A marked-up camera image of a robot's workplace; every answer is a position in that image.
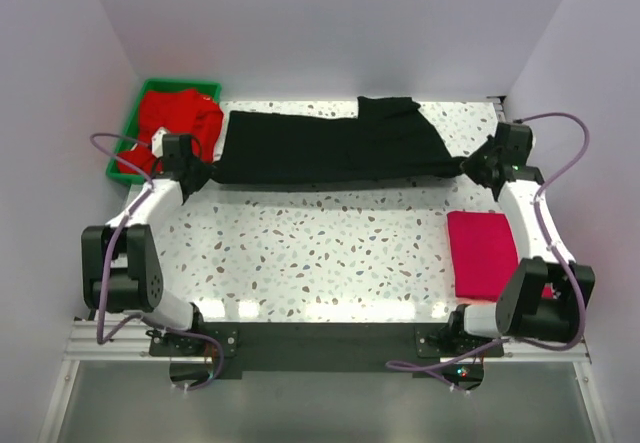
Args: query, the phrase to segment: green basket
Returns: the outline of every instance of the green basket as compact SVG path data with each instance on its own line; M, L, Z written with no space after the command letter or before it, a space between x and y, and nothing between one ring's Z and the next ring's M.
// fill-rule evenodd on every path
M125 136L132 136L133 138L137 138L138 136L138 107L140 106L140 102L142 101L142 97L144 97L147 91L162 91L166 93L177 93L179 91L188 90L191 88L195 88L198 92L209 95L216 103L220 102L220 84L214 83L213 81L203 81L203 80L179 80L179 79L168 79L168 78L150 78L144 82L142 85L142 89L138 94L138 98L136 99L135 105L129 114L129 118L124 125L124 129L122 130L122 134ZM118 140L115 146L115 153L118 154L121 151L130 150L133 147L133 143L125 140ZM140 175L130 175L128 173L120 173L118 170L118 165L116 164L116 160L113 158L109 161L107 165L107 176L109 178L113 178L114 180L120 181L125 184L142 184L144 183L144 178Z

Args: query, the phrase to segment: purple cable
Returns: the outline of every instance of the purple cable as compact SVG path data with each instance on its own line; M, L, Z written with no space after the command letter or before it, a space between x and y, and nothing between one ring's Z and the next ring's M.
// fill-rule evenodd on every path
M585 303L584 303L584 297L582 296L582 292L580 291L580 285L578 284L578 281L576 280L575 275L573 274L573 271L571 271L571 268L569 267L569 263L567 263L567 261L564 259L564 257L560 254L560 252L558 251L558 249L555 247L554 243L553 243L553 239L551 238L551 234L549 232L549 228L547 227L547 224L544 221L544 218L542 216L542 210L540 209L540 197L542 196L542 194L547 190L547 188L549 188L549 186L556 181L560 176L562 176L563 174L565 174L568 170L570 170L586 153L587 148L589 147L589 142L590 142L590 134L589 134L589 128L587 128L587 125L584 124L584 122L578 118L577 116L574 116L570 113L563 113L563 112L552 112L552 113L541 113L539 115L534 115L534 116L530 116L528 118L523 118L522 120L520 120L522 123L525 123L527 121L532 121L532 120L537 120L540 118L549 118L549 117L553 117L553 116L561 116L564 118L569 118L570 120L573 120L574 122L576 122L580 128L582 129L583 133L584 133L584 141L582 143L582 147L580 148L580 151L578 151L578 153L576 154L576 156L574 156L571 161L569 161L566 165L564 165L562 168L560 168L560 170L558 170L557 172L555 172L547 181L545 181L540 188L538 189L538 191L535 194L534 197L534 212L536 214L536 220L538 222L538 225L540 226L540 231L542 232L542 235L544 236L545 242L547 243L547 245L549 246L549 248L551 249L551 252L553 254L553 256L555 256L555 258L558 260L558 262L560 263L560 266L562 266L563 270L565 271L565 273L567 274L567 277L569 278L569 282L571 283L571 288L573 289L573 292L576 295L576 302L578 305L578 331L576 332L575 336L573 337L573 339L565 344L565 345L560 345L560 346L555 346L555 345L547 345L546 343L537 341L537 340L533 340L530 338L519 338L519 341L523 341L525 343L528 343L530 345L536 346L538 348L542 348L545 350L551 350L551 351L566 351L566 350L570 350L571 348L573 348L574 346L576 346L578 343L580 343L580 341L582 340L582 337L584 336L584 327L585 327L585 320L586 320L586 307L585 307ZM437 373L434 373L437 370L441 370L442 368L445 368L449 365L453 365L455 363L458 363L459 361L464 360L465 358L469 358L471 356L477 355L478 353L482 353L483 351L487 351L491 348L493 348L494 346L498 346L501 345L503 343L506 343L507 341L509 341L508 339L504 339L504 338L497 338L489 343L486 343L482 346L479 346L478 348L471 350L463 355L460 356L456 356L455 358L452 358L449 361L446 361L444 363L437 363L435 365L429 365L429 366L419 366L419 365L415 365L413 363L408 363L406 361L398 361L398 360L392 360L392 361L388 361L386 363L386 367L390 370L395 370L395 371L407 371L407 372L415 372L415 371L421 371L424 373L427 373L430 376L434 376L436 378L438 378L440 381L444 380L444 382L449 385L451 384L454 388L456 389L460 389L462 390L462 388L460 388L459 386L453 385L451 382L449 382L448 380L446 380L445 378L443 378L441 375L438 375Z
M144 179L147 180L147 182L150 185L149 187L145 188L145 190L140 195L138 195L138 197L134 200L134 202L129 206L128 213L124 214L124 216L120 220L120 223L118 224L118 226L114 230L113 234L111 235L111 238L109 239L109 243L107 244L107 249L106 249L105 256L104 256L104 266L102 267L102 284L100 286L100 302L98 304L98 327L97 327L97 334L96 334L96 341L98 342L98 344L99 345L104 345L105 343L110 341L111 338L113 338L113 336L118 331L120 331L127 323L129 323L132 320L142 319L142 321L145 324L147 324L147 325L149 325L151 327L154 327L154 328L158 328L158 327L156 325L152 324L151 322L145 320L143 318L143 315L129 315L126 318L124 318L122 321L120 321L116 326L114 326L113 329L106 336L104 335L104 323L105 323L104 320L105 320L106 311L107 311L107 295L109 293L109 276L111 274L111 259L113 258L113 253L115 251L116 241L118 240L118 237L122 233L122 230L124 229L124 225L126 225L126 223L129 220L129 218L131 218L133 213L149 197L149 195L151 195L154 185L153 185L153 179L151 178L151 176L149 176L147 173L145 173L144 170L142 170L141 168L138 168L133 163L129 163L128 161L124 160L123 158L120 158L119 156L117 156L114 153L110 152L109 150L103 148L99 143L97 143L95 141L95 138L99 137L99 136L107 136L107 137L110 137L110 138L122 138L122 139L125 139L125 140L128 140L128 141L134 141L134 142L136 142L138 144L141 144L141 145L145 145L145 146L148 146L148 145L146 145L145 143L143 143L143 142L141 142L139 140L136 140L135 138L119 136L119 135L116 135L114 133L94 133L90 137L90 140L91 140L91 143L93 144L93 146L95 146L98 150L100 150L102 153L104 153L105 155L109 156L110 158L114 158L117 161L122 162L123 164L125 164L129 168L133 169L136 173L138 173L139 175L144 177ZM211 338L210 336L199 335L197 333L191 333L191 332L188 332L188 331L175 330L173 328L163 328L163 329L166 330L169 333L173 333L173 334L178 335L178 336L183 336L183 337L186 337L186 338L197 338L197 339L200 339L200 340L207 341L207 342L211 343L212 345L214 345L216 347L216 350L218 351L219 362L218 362L218 366L217 366L216 370L214 371L214 373L212 373L211 376L203 383L199 383L197 385L189 385L189 386L187 386L186 389L188 391L204 388L205 386L209 385L213 380L215 380L220 375L220 372L222 371L222 365L224 363L224 350L222 348L222 345L220 345L220 343L217 340L215 340L214 338Z

